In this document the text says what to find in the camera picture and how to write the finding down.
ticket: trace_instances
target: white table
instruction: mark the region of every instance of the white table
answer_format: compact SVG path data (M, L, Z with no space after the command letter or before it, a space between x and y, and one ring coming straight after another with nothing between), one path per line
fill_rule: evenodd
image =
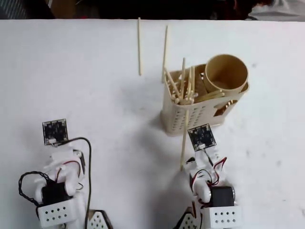
M143 21L140 77L136 21L33 20L0 21L1 228L39 227L18 179L42 168L52 148L41 123L59 118L70 138L91 140L91 208L106 210L116 229L175 226L190 189L179 172L182 137L168 137L159 119L167 23L169 70L219 53L249 68L249 93L213 129L244 228L304 227L304 23ZM24 191L33 190L26 179Z

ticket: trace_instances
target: utensil holder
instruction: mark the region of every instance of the utensil holder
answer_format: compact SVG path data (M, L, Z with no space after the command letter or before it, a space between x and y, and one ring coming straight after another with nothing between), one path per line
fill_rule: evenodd
M204 69L205 64L196 66L195 68ZM170 72L175 84L180 88L180 75L182 71ZM202 79L196 77L196 85L204 85ZM240 98L249 90L249 84L246 83L242 91L235 95L230 95L221 98L210 99L191 105L175 104L172 100L173 87L169 81L164 84L163 108L161 110L161 120L165 131L170 136L176 136L183 133L185 122L185 111L189 111L188 129L209 123L211 126L220 125L224 122L225 117L229 114L232 108L240 100ZM199 95L206 94L205 87L197 88L196 92Z

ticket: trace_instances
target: perforated bracket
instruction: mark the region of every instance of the perforated bracket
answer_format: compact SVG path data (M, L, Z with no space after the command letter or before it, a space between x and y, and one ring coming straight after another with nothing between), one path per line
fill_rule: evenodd
M235 228L242 225L240 206L216 207L203 209L205 228Z
M68 223L77 219L77 204L75 199L59 202L38 208L42 228Z
M106 223L106 219L100 211L96 211L90 221L88 221L88 229L111 229Z

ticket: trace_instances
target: black cable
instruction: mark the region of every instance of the black cable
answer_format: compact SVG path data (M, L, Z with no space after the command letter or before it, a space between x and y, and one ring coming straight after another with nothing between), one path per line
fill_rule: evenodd
M213 162L212 162L212 160L211 160L211 158L210 158L210 156L207 154L207 152L206 152L206 150L205 149L203 149L203 151L205 152L205 154L206 154L206 156L208 157L208 159L209 159L209 162L210 162L210 164L211 164L211 166L213 167Z
M45 178L47 184L54 182L54 181L51 180L47 174L39 172L39 171L27 172L27 173L21 175L19 182L18 182L19 195L21 195L23 198L27 199L29 202L35 204L35 206L38 207L39 203L34 198L30 198L27 195L25 195L22 191L22 181L23 181L24 177L27 175L31 175L31 174L37 174L37 175L42 176L43 178Z
M84 188L84 185L82 185L81 183L78 184L81 186L81 188L78 188L77 190L82 190Z
M85 137L76 137L76 138L64 141L62 143L59 143L59 144L57 144L57 146L63 146L65 144L68 144L70 142L77 141L77 140L84 140L84 141L86 141L88 143L88 146L89 146L89 173L88 173L88 177L89 177L89 194L88 194L88 204L87 204L86 219L85 219L85 229L87 229L89 209L90 209L90 201L91 201L91 152L92 152L91 143Z

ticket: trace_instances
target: round container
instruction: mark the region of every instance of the round container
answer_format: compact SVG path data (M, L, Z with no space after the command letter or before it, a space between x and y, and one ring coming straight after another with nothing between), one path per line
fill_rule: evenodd
M203 81L208 93L222 90L230 96L242 91L248 81L248 70L235 56L217 55L206 64Z

